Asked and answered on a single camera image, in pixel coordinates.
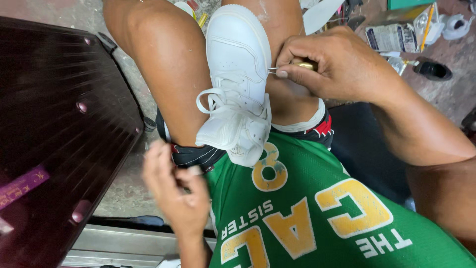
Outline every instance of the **white sneaker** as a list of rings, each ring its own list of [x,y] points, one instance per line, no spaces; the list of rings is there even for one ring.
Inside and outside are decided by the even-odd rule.
[[[219,8],[208,24],[207,60],[214,88],[197,97],[198,108],[210,118],[196,145],[226,150],[233,163],[253,166],[271,130],[265,94],[271,48],[257,17],[240,5]],[[209,111],[200,102],[203,94],[209,94]]]

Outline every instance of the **black shorts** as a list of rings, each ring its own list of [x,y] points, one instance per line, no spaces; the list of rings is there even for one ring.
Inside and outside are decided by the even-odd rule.
[[[167,139],[165,122],[160,114],[159,109],[157,109],[157,117],[155,119],[157,123],[157,131],[159,136],[163,139]],[[274,127],[271,127],[272,132],[285,134],[290,137],[307,140],[312,142],[317,142],[323,144],[327,148],[330,148],[332,143],[332,137],[334,131],[330,128],[332,119],[330,117],[329,111],[326,109],[326,112],[321,119],[321,121],[314,127],[299,132],[282,132],[277,130]],[[217,149],[210,145],[205,145],[200,148],[194,147],[182,147],[177,144],[171,144],[172,146],[172,160],[177,166],[177,168],[188,168],[190,166],[199,165],[204,173],[206,173],[211,166],[214,165],[223,155],[227,152],[224,150]]]

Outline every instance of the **jersey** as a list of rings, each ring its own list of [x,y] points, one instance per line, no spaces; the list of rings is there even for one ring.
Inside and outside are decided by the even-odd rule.
[[[476,267],[432,221],[351,178],[325,146],[271,133],[252,168],[206,174],[210,267]]]

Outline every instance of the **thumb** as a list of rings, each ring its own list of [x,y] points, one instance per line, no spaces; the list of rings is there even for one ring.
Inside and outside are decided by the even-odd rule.
[[[279,78],[287,78],[296,84],[315,89],[321,84],[322,75],[298,65],[284,65],[276,71]]]

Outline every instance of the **thigh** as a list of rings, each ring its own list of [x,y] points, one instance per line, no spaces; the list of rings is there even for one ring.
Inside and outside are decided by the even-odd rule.
[[[103,2],[106,26],[137,64],[172,141],[194,147],[208,119],[196,97],[212,88],[205,37],[197,22],[166,0]]]
[[[299,0],[222,0],[222,5],[238,4],[251,10],[260,20],[271,46],[272,65],[284,41],[292,35],[305,35]],[[308,121],[317,111],[319,99],[291,81],[273,74],[268,77],[269,93],[274,124],[289,125]]]

